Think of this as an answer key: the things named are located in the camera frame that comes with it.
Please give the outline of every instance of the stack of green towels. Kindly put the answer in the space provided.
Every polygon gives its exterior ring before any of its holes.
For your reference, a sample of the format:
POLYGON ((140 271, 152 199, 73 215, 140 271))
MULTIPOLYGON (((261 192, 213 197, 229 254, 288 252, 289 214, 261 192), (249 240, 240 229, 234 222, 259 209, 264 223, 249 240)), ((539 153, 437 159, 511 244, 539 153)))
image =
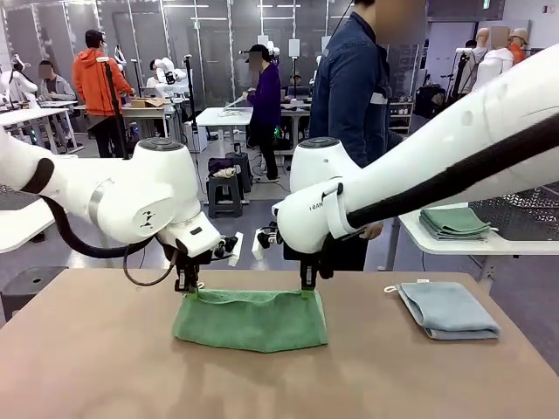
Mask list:
POLYGON ((419 222, 437 240, 485 240, 491 230, 470 208, 422 209, 419 222))

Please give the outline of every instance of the orange jacket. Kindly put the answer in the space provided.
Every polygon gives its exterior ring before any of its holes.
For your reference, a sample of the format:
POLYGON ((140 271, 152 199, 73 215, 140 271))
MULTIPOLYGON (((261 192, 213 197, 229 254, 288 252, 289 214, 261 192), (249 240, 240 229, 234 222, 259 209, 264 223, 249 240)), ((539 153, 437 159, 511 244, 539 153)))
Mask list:
POLYGON ((511 44, 508 49, 513 53, 513 65, 520 64, 524 61, 524 59, 526 59, 526 52, 524 52, 517 44, 511 44))
MULTIPOLYGON (((73 84, 76 86, 79 96, 86 102, 87 111, 91 115, 109 116, 114 114, 105 65, 97 62, 98 57, 104 56, 103 52, 89 48, 80 52, 73 62, 73 84)), ((110 58, 108 63, 113 74, 114 90, 117 96, 120 93, 133 94, 132 87, 122 76, 116 61, 110 58)))

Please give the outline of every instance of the black cap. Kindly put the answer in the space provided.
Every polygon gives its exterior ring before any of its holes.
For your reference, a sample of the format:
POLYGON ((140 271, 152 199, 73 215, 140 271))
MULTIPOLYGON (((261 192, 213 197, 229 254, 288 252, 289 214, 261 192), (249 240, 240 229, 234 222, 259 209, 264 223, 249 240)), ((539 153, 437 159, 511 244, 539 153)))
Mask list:
POLYGON ((101 41, 105 41, 103 39, 103 32, 96 31, 95 29, 90 29, 86 32, 86 45, 88 48, 99 48, 101 41))
POLYGON ((270 61, 272 61, 272 57, 270 57, 270 52, 268 51, 268 48, 263 46, 262 44, 255 44, 255 45, 251 46, 250 50, 248 50, 249 58, 246 60, 247 63, 249 62, 250 55, 253 52, 261 52, 262 53, 262 59, 267 61, 268 63, 270 61))

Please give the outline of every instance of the person in purple shirt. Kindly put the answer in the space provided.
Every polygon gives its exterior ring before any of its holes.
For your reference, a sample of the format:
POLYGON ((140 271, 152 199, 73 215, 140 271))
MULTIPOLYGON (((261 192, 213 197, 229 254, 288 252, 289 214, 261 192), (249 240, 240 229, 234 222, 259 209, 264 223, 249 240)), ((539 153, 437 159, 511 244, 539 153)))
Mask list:
POLYGON ((266 162, 266 179, 256 182, 278 181, 278 166, 273 155, 273 139, 281 116, 281 83, 278 67, 271 62, 270 52, 263 45, 253 45, 247 62, 251 70, 260 72, 254 92, 244 92, 243 98, 254 108, 251 118, 251 138, 260 148, 266 162))

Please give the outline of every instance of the black stool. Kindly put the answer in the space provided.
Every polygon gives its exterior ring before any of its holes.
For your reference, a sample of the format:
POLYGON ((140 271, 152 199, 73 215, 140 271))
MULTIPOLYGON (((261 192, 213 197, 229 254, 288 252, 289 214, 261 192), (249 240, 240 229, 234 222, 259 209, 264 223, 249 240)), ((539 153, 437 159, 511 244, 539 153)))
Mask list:
POLYGON ((226 159, 229 159, 235 165, 240 168, 241 181, 243 183, 243 191, 250 192, 252 188, 252 172, 251 163, 248 160, 247 153, 227 153, 225 155, 226 159))
POLYGON ((210 218, 218 216, 242 216, 243 202, 241 201, 241 192, 238 187, 238 178, 233 176, 230 178, 210 176, 208 181, 208 215, 210 218))
POLYGON ((43 291, 64 269, 67 269, 67 266, 30 268, 14 277, 3 290, 0 290, 6 321, 13 317, 14 312, 24 308, 33 297, 43 291))

